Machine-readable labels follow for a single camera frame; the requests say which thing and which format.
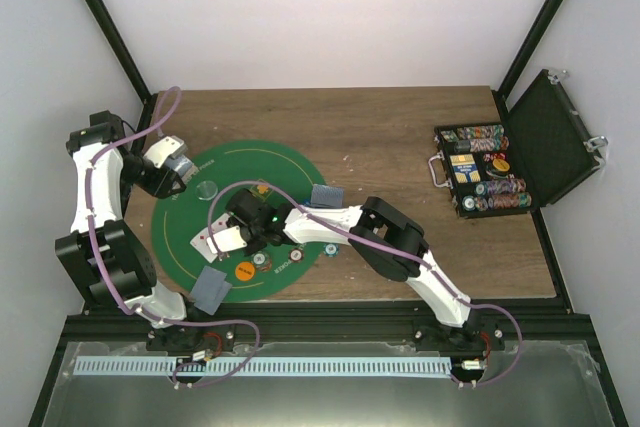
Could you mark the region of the orange big blind button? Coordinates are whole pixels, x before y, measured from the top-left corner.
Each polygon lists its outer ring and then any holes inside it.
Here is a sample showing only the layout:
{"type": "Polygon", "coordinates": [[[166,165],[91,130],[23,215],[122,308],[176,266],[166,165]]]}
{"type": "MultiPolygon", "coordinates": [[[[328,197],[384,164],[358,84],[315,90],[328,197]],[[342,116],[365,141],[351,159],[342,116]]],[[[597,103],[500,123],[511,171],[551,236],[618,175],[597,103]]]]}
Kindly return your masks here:
{"type": "Polygon", "coordinates": [[[236,279],[243,283],[253,280],[256,276],[256,272],[256,267],[251,262],[247,261],[238,263],[234,270],[236,279]]]}

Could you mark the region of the red poker chip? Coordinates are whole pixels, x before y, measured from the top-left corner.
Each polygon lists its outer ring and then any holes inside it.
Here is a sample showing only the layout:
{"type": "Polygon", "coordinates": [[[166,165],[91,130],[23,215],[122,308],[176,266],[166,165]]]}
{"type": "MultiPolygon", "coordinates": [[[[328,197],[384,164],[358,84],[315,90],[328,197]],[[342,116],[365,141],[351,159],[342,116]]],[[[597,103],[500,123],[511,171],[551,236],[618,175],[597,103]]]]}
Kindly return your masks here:
{"type": "Polygon", "coordinates": [[[304,259],[304,252],[300,248],[293,248],[289,251],[288,259],[292,263],[301,262],[304,259]]]}

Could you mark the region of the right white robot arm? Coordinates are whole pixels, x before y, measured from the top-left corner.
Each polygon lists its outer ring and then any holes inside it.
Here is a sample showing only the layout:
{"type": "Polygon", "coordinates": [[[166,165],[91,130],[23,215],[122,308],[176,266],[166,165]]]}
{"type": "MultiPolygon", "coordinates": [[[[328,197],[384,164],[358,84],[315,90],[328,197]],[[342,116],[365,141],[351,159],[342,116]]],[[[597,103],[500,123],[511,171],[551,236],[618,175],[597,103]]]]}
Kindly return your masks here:
{"type": "Polygon", "coordinates": [[[268,245],[349,245],[378,275],[413,289],[444,326],[451,347],[468,349],[480,337],[470,297],[443,272],[422,227],[379,197],[343,208],[304,207],[288,198],[274,207],[242,188],[225,212],[226,228],[213,235],[217,253],[251,255],[268,245]]]}

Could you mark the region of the blue checkered playing card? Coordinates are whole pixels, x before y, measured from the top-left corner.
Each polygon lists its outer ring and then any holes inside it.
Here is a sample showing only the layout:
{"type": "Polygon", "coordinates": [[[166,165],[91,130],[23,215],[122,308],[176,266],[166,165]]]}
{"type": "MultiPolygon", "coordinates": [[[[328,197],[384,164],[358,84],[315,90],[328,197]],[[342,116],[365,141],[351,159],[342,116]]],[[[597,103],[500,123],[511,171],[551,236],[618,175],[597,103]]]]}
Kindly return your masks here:
{"type": "Polygon", "coordinates": [[[198,291],[198,295],[194,296],[194,304],[199,310],[213,316],[223,303],[231,288],[232,285],[227,281],[202,287],[198,291]]]}

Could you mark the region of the single teal poker chip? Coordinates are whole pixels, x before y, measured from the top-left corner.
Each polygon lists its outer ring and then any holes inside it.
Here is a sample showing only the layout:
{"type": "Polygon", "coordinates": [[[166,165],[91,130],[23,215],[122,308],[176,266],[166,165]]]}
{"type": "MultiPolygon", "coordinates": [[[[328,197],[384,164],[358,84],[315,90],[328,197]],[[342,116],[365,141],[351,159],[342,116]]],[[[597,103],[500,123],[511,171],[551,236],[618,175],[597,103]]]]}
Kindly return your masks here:
{"type": "Polygon", "coordinates": [[[339,253],[339,246],[334,243],[327,243],[323,252],[327,257],[335,257],[339,253]]]}

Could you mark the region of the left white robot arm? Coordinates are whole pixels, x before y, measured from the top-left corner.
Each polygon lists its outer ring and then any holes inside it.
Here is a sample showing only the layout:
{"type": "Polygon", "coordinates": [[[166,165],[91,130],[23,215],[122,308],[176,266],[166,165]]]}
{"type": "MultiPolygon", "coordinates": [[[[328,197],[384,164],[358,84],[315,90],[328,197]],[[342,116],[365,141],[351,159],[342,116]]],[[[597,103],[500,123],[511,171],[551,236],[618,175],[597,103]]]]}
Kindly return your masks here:
{"type": "Polygon", "coordinates": [[[76,212],[55,253],[88,307],[123,306],[155,328],[169,328],[181,350],[196,349],[203,324],[187,316],[183,295],[157,278],[150,253],[124,220],[133,186],[156,199],[185,191],[194,172],[185,142],[164,136],[146,153],[125,136],[124,121],[110,111],[95,113],[66,143],[77,173],[76,212]]]}

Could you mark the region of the blue playing card deck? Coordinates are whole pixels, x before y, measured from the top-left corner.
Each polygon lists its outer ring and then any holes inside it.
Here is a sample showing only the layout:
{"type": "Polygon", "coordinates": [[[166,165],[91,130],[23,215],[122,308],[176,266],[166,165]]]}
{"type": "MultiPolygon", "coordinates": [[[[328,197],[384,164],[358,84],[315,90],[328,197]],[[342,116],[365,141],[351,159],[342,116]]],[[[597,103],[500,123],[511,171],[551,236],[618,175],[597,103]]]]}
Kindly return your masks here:
{"type": "Polygon", "coordinates": [[[199,172],[199,168],[186,155],[180,155],[176,158],[169,157],[165,161],[165,165],[176,172],[184,184],[188,184],[199,172]]]}

